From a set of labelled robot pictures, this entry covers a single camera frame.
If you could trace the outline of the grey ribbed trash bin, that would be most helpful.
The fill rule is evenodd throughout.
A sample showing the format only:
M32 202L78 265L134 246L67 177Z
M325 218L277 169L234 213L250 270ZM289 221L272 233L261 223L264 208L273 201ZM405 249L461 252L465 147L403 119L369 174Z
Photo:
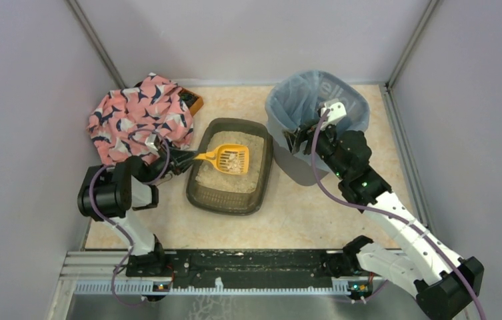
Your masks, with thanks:
M309 187L317 183L311 165L294 157L276 141L273 141L273 157L283 172L297 184Z

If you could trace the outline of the dark translucent litter box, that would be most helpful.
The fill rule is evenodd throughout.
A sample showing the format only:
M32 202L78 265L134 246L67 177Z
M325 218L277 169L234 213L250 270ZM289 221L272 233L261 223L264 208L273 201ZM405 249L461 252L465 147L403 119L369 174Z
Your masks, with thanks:
M236 118L217 118L210 122L200 142L198 151L204 152L214 136L223 131L236 131L263 138L262 156L257 187L251 193L234 193L204 187L196 181L202 165L196 161L189 173L186 196L193 206L224 215L244 216L260 210L267 190L273 162L273 138L260 123Z

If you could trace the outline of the yellow litter scoop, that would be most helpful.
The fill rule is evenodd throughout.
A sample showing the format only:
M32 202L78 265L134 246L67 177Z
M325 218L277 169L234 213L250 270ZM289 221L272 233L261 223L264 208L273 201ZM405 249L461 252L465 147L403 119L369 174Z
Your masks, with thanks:
M207 161L220 173L244 175L249 170L250 151L245 145L222 144L212 151L196 155L194 160Z

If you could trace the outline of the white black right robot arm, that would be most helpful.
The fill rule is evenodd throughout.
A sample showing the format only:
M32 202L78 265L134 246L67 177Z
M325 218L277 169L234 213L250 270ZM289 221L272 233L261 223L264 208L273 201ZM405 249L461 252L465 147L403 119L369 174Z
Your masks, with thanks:
M402 204L390 184L374 170L372 151L362 131L336 133L334 125L307 123L283 134L290 152L305 144L311 161L322 160L339 178L341 198L329 198L358 209L398 244L403 255L359 236L348 243L344 258L355 269L372 272L410 294L429 319L454 319L474 304L479 319L486 314L478 299L484 266L444 245Z

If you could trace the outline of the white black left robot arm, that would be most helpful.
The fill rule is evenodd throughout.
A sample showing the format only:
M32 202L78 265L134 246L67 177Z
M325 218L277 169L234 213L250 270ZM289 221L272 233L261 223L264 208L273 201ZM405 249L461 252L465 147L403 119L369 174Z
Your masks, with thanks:
M134 212L156 208L159 204L156 183L166 175L186 172L197 152L172 149L158 154L152 163L146 163L140 156L130 156L112 167L89 167L77 196L82 216L108 225L128 245L125 260L132 266L164 266L161 242Z

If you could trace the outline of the beige cat litter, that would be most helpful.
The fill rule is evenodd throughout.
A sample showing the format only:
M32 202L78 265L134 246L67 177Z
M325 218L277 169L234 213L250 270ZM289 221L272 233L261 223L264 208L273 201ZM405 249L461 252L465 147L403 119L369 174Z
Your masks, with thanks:
M263 158L264 138L240 131L220 131L208 143L207 151L221 144L240 144L249 148L249 171L245 175L228 175L215 170L207 161L201 163L196 182L201 186L230 193L252 193L257 188Z

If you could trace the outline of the orange box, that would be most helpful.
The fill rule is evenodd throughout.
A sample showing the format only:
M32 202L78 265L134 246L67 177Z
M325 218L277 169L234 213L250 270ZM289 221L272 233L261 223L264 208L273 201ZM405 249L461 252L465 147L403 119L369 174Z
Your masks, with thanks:
M179 95L192 116L196 115L204 105L204 100L200 95L186 88L182 89Z

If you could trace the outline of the light blue bin liner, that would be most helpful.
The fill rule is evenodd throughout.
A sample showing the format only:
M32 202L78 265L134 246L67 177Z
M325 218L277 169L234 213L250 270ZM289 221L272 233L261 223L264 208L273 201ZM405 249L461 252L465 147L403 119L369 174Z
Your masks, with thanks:
M346 118L335 125L335 153L316 153L318 134L324 117L322 102L339 99L345 104ZM310 155L293 155L314 168L335 174L342 181L352 181L369 171L371 150L364 132L369 126L368 102L354 88L324 71L304 71L291 76L273 88L265 103L267 130L282 148L289 151L283 132L294 131L312 121L317 124L313 151Z

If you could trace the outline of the pink patterned cloth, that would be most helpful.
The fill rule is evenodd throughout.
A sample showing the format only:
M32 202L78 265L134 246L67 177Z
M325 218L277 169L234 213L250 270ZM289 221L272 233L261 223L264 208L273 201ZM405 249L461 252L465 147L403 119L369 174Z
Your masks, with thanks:
M116 165L130 156L154 162L158 156L144 144L153 130L172 147L188 149L193 116L181 98L182 89L150 73L134 87L108 92L91 112L86 128L102 164Z

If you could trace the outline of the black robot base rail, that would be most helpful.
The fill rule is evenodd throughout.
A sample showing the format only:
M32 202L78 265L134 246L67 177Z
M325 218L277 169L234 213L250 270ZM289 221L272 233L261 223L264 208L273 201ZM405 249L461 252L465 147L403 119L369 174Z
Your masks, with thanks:
M340 249L178 249L131 256L128 277L160 277L158 291L310 293L368 298L379 290Z

